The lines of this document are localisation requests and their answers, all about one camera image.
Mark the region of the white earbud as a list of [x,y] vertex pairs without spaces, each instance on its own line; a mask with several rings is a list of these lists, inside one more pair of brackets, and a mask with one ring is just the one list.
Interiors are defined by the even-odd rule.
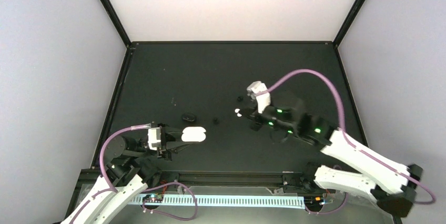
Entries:
[[239,108],[235,109],[235,113],[236,113],[237,117],[242,117],[242,114],[240,113],[240,109]]

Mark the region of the white earbud charging case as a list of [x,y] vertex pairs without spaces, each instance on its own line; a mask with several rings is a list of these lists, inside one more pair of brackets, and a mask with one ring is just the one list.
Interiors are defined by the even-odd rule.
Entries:
[[183,142],[202,142],[206,139],[206,129],[204,127],[186,127],[182,131],[181,140]]

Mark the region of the black earbud charging case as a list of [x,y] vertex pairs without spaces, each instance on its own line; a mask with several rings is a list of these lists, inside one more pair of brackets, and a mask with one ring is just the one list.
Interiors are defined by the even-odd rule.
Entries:
[[197,120],[197,116],[193,113],[183,113],[181,119],[188,123],[194,123]]

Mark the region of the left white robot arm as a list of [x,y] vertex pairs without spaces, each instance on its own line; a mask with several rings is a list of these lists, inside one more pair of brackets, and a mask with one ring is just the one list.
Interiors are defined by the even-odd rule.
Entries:
[[205,139],[206,130],[200,126],[177,129],[165,124],[142,124],[113,133],[101,147],[100,174],[96,182],[79,206],[62,222],[110,223],[140,193],[173,185],[189,192],[197,208],[197,198],[187,186],[176,180],[160,182],[161,171],[150,163],[147,156],[170,160],[172,152]]

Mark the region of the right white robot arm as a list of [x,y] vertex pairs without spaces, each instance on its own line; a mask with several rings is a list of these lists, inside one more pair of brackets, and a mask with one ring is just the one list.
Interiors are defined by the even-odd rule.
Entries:
[[309,165],[310,171],[299,178],[303,190],[344,191],[369,199],[395,217],[408,216],[415,205],[417,182],[423,173],[420,166],[400,164],[369,149],[329,121],[309,114],[304,102],[296,96],[271,98],[264,94],[252,102],[249,107],[236,108],[235,113],[249,119],[253,130],[258,131],[262,126],[284,130],[355,170]]

